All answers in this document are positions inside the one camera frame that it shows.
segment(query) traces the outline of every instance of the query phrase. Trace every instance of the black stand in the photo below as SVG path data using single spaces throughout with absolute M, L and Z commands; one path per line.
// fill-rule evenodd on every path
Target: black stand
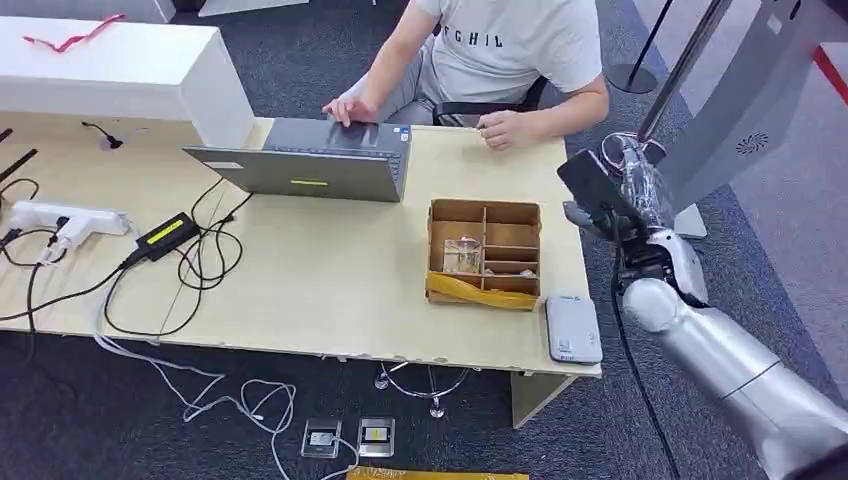
M 645 42 L 645 46 L 642 48 L 642 52 L 639 54 L 639 59 L 636 60 L 636 63 L 621 63 L 607 67 L 604 70 L 604 75 L 606 75 L 607 80 L 609 80 L 612 86 L 621 91 L 636 94 L 650 93 L 657 88 L 657 77 L 642 68 L 642 62 L 645 61 L 645 56 L 654 43 L 654 37 L 657 36 L 657 32 L 659 32 L 660 26 L 665 20 L 665 15 L 668 13 L 672 1 L 674 0 L 667 0 L 665 5 L 663 5 L 660 16 L 657 18 L 657 23 L 654 24 L 651 34 L 648 35 L 648 41 Z

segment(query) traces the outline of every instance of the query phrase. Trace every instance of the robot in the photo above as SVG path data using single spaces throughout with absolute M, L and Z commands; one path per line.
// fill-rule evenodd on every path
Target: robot
M 725 412 L 770 479 L 848 479 L 848 413 L 709 304 L 701 262 L 669 227 L 672 201 L 642 145 L 622 137 L 620 184 L 590 151 L 558 169 L 566 217 L 616 243 L 613 306 L 648 332 Z

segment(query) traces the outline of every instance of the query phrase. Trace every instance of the cardboard box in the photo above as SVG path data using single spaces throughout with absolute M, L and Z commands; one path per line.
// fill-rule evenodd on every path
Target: cardboard box
M 542 229 L 538 204 L 437 199 L 430 205 L 428 221 L 428 279 L 430 274 L 438 273 L 482 292 L 517 293 L 538 299 L 541 293 L 539 234 Z M 445 241 L 463 237 L 481 243 L 480 270 L 476 273 L 444 272 Z M 426 295 L 430 302 L 478 303 L 437 291 L 430 281 L 427 285 Z M 521 309 L 532 309 L 532 306 Z

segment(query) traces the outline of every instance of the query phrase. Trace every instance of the laptop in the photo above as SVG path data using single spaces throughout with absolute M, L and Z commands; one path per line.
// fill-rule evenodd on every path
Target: laptop
M 409 125 L 277 118 L 262 150 L 183 150 L 250 193 L 400 202 Z

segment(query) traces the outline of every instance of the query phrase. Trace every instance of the white box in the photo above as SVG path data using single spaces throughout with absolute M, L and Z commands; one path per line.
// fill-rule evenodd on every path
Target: white box
M 0 17 L 0 110 L 191 121 L 207 146 L 240 148 L 254 116 L 215 27 Z

